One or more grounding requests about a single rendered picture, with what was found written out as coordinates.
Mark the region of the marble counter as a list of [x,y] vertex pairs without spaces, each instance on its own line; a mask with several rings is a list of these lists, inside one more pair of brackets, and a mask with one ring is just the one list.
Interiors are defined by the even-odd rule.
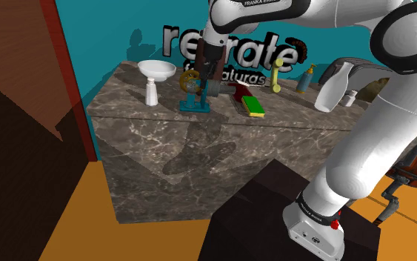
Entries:
[[310,179],[367,108],[322,113],[316,85],[299,94],[284,80],[277,94],[252,89],[263,117],[229,95],[209,98],[209,113],[189,113],[179,110],[176,77],[158,83],[153,107],[145,84],[137,64],[123,62],[87,108],[120,223],[208,219],[274,159]]

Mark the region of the tall white vase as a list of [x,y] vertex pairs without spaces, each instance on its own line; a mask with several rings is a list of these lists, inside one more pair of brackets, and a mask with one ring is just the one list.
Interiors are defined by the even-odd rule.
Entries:
[[329,113],[335,108],[347,91],[349,73],[353,66],[354,64],[345,62],[339,71],[324,83],[316,98],[315,109]]

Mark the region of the white bowl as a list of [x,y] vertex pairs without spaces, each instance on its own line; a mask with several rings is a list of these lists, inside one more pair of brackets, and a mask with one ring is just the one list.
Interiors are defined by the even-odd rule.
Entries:
[[144,60],[138,63],[140,72],[156,82],[164,82],[176,73],[176,66],[160,60]]

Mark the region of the green and yellow sponge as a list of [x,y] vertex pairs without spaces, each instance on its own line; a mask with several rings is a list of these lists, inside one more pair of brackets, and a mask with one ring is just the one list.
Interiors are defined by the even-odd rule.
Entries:
[[254,96],[242,96],[241,102],[250,117],[264,117],[265,111]]

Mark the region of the small white shaker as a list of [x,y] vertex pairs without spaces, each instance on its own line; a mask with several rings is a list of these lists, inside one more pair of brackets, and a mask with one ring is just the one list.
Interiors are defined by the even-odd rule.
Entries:
[[340,105],[343,107],[350,107],[356,100],[356,95],[358,94],[357,90],[350,90],[348,93],[344,94],[340,101]]

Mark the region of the teal machine with yellow wheel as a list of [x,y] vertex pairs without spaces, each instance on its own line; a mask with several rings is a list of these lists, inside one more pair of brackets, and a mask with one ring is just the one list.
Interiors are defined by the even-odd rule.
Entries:
[[221,81],[208,79],[205,88],[201,88],[199,72],[185,71],[179,79],[180,88],[187,94],[184,101],[179,102],[179,110],[186,112],[209,113],[208,96],[217,97],[219,94],[234,94],[236,88],[223,84]]

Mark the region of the white salt shaker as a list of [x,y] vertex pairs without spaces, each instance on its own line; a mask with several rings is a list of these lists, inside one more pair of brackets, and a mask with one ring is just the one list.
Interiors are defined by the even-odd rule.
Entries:
[[156,106],[158,104],[155,79],[151,77],[147,78],[145,102],[147,106]]

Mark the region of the wall lettering sign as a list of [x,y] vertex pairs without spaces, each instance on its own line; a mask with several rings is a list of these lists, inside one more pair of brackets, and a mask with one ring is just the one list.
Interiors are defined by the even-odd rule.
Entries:
[[[188,29],[181,32],[178,27],[163,26],[162,55],[170,57],[172,41],[179,41],[179,50],[185,58],[184,70],[201,70],[201,62],[197,56],[202,54],[198,50],[200,32]],[[215,77],[225,82],[242,81],[251,85],[264,85],[266,76],[263,70],[273,70],[275,61],[282,61],[278,67],[281,73],[290,72],[293,65],[302,64],[307,59],[306,44],[293,37],[287,37],[284,44],[279,44],[279,35],[268,32],[264,40],[239,39],[231,36],[227,41],[226,50],[221,57],[224,67],[218,67]]]

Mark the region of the brown lumpy object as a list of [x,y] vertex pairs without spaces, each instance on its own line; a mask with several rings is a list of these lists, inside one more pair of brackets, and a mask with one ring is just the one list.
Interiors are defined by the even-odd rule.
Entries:
[[356,94],[356,98],[361,101],[372,102],[389,82],[389,80],[389,78],[381,78],[369,83]]

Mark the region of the blue soap dispenser bottle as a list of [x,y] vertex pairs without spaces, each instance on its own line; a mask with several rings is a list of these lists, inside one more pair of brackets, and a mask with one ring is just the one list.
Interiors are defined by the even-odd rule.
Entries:
[[310,68],[303,72],[300,80],[298,81],[298,84],[296,86],[296,92],[297,93],[304,93],[309,84],[312,81],[313,78],[313,68],[315,67],[315,64],[311,64]]

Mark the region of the yellow telephone handset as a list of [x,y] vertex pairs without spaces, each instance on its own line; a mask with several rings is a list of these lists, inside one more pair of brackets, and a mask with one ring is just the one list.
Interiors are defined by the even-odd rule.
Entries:
[[284,61],[282,59],[276,59],[272,63],[271,74],[270,74],[270,91],[272,93],[279,93],[281,90],[281,86],[278,84],[278,72],[283,64],[284,64]]

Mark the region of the dark robot stand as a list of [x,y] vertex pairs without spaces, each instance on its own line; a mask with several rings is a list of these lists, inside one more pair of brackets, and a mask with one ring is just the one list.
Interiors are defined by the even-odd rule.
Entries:
[[377,261],[380,229],[272,160],[213,215],[198,261]]

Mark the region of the red kitchen tool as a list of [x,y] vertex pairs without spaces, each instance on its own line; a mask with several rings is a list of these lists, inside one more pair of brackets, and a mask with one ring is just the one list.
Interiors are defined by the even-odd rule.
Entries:
[[248,85],[238,83],[238,82],[231,82],[231,83],[228,83],[227,85],[234,87],[236,89],[236,92],[232,95],[233,99],[236,102],[242,103],[243,96],[253,96],[250,90],[248,89],[249,87]]

